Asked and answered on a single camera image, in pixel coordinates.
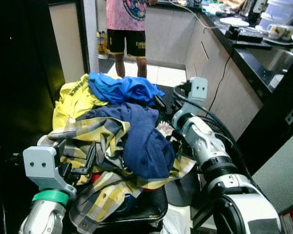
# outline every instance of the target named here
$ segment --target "clothing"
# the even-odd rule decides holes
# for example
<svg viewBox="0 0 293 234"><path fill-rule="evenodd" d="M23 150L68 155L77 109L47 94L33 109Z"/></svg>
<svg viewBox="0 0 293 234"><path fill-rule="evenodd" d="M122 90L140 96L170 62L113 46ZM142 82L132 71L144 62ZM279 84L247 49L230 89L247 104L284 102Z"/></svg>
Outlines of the clothing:
<svg viewBox="0 0 293 234"><path fill-rule="evenodd" d="M125 49L125 38L127 55L137 58L146 57L146 33L145 31L107 30L107 48L112 54L123 54Z"/></svg>
<svg viewBox="0 0 293 234"><path fill-rule="evenodd" d="M76 134L78 136L91 136L93 133L91 130L88 130L88 134L83 132L86 130L85 127L87 124L89 124L89 129L91 129L92 123L95 122L94 119L99 118L88 119L91 120L90 122L82 120L70 126L67 125L62 129L62 132L63 134L65 132L70 132L71 129L77 129L77 126L83 123L83 128L80 129L80 131L76 131ZM86 152L86 150L84 145L82 145L84 141L72 140L71 138L73 136L73 134L67 134L65 136L67 140L61 162L71 162L72 166L76 168L84 166L85 157L83 157L82 152ZM55 144L55 140L46 137L41 138L38 142L38 145L41 146L54 146ZM173 169L169 172L169 177L165 179L145 179L126 170L115 168L117 172L115 173L110 171L110 169L104 167L100 168L95 165L92 171L98 172L100 170L103 171L103 173L94 184L89 184L84 190L77 193L77 200L74 202L69 212L71 222L77 227L80 233L90 234L98 227L100 222L120 207L127 194L137 198L143 188L157 189L162 187L165 183L180 179L193 168L195 163L195 161L189 158L178 155L174 160ZM91 177L91 175L81 176L81 179L83 178L85 181L82 183L78 181L77 187L81 184L88 183Z"/></svg>
<svg viewBox="0 0 293 234"><path fill-rule="evenodd" d="M79 119L114 117L130 123L123 157L125 165L143 178L167 178L175 152L172 144L155 129L158 111L137 104L122 103L93 109Z"/></svg>
<svg viewBox="0 0 293 234"><path fill-rule="evenodd" d="M62 86L60 100L55 102L53 129L65 126L69 118L76 119L96 106L108 104L90 93L88 78L89 75L85 74L79 81Z"/></svg>
<svg viewBox="0 0 293 234"><path fill-rule="evenodd" d="M146 0L106 0L107 29L144 31Z"/></svg>
<svg viewBox="0 0 293 234"><path fill-rule="evenodd" d="M103 73L90 73L88 85L96 97L102 101L109 101L111 104L130 102L154 105L152 100L154 95L161 97L165 95L156 84L151 84L142 77L113 79Z"/></svg>
<svg viewBox="0 0 293 234"><path fill-rule="evenodd" d="M126 194L137 198L143 189L113 172L103 174L78 194L69 211L71 222L82 234L92 234L100 222L116 211Z"/></svg>
<svg viewBox="0 0 293 234"><path fill-rule="evenodd" d="M163 218L163 228L159 234L191 234L190 226L180 212L174 211L171 205Z"/></svg>
<svg viewBox="0 0 293 234"><path fill-rule="evenodd" d="M121 137L123 137L129 129L130 124L128 122L120 121L118 119L110 117L91 118L70 123L65 125L65 127L53 130L49 133L48 139L74 139L86 142L86 144L84 143L78 148L69 141L64 148L64 157L61 157L61 162L70 162L72 163L72 167L78 168L84 166L86 152L92 142L98 143L100 149L109 149L111 157L114 157L117 151L123 150L122 147L118 146L118 143ZM47 144L50 144L50 142L44 141L44 145ZM81 176L78 185L85 184L89 182L90 179L91 175Z"/></svg>

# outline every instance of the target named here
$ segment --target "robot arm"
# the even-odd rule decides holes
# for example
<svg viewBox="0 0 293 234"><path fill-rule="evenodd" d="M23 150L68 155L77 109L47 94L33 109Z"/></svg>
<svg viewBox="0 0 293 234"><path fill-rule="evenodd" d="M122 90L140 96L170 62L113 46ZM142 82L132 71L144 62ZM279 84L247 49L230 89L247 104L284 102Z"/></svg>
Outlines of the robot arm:
<svg viewBox="0 0 293 234"><path fill-rule="evenodd" d="M206 94L200 93L196 84L206 84L207 88L207 81L194 78L191 83L188 99L200 105ZM213 215L219 233L280 233L281 223L272 204L245 175L238 172L223 142L193 114L197 110L186 103L172 121L173 127L192 148L206 181L200 197L192 204L197 210L192 219L194 228Z"/></svg>
<svg viewBox="0 0 293 234"><path fill-rule="evenodd" d="M34 196L32 209L22 223L19 234L62 233L65 207L69 200L76 198L77 191L73 185L80 175L92 171L95 158L95 144L92 144L84 167L72 168L71 163L60 163L64 144L65 140L60 140L52 146L32 146L24 150L26 176L38 185L41 192Z"/></svg>

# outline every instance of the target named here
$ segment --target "kettle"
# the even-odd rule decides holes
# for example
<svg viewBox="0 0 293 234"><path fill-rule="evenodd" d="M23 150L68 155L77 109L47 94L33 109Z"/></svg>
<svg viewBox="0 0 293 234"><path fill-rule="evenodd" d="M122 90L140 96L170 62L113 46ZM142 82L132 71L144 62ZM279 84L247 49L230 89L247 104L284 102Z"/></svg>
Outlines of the kettle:
<svg viewBox="0 0 293 234"><path fill-rule="evenodd" d="M245 0L240 15L246 17L250 24L256 24L265 3L266 0Z"/></svg>

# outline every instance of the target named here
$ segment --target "white plate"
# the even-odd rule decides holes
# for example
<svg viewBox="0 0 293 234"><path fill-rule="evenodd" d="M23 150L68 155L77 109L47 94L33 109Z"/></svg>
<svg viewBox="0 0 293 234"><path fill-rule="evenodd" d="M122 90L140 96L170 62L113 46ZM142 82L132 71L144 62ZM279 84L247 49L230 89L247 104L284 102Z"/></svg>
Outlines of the white plate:
<svg viewBox="0 0 293 234"><path fill-rule="evenodd" d="M221 18L219 21L223 24L229 24L238 27L248 27L250 25L249 23L235 17Z"/></svg>
<svg viewBox="0 0 293 234"><path fill-rule="evenodd" d="M263 38L263 40L269 41L269 42L277 44L277 45L293 45L293 42L281 42L281 41L273 40L270 38Z"/></svg>

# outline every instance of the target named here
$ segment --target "yellow shirt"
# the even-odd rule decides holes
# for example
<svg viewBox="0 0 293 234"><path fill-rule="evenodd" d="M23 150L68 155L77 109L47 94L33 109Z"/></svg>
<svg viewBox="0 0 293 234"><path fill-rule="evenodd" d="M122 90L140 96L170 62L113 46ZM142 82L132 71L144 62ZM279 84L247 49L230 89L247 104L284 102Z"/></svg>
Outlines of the yellow shirt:
<svg viewBox="0 0 293 234"><path fill-rule="evenodd" d="M96 106L105 106L106 101L99 100L90 93L89 75L84 74L79 81L64 84L60 90L60 100L55 102L53 129L64 127L68 118L77 119Z"/></svg>

